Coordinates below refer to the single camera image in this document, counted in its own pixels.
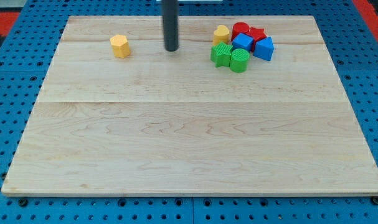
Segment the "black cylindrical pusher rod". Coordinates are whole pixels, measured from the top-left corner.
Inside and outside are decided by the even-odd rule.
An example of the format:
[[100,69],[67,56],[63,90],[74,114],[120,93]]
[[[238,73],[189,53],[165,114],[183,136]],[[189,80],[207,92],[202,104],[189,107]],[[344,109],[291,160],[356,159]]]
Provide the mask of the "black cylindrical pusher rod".
[[161,12],[163,19],[164,48],[168,52],[174,52],[179,48],[178,1],[162,0]]

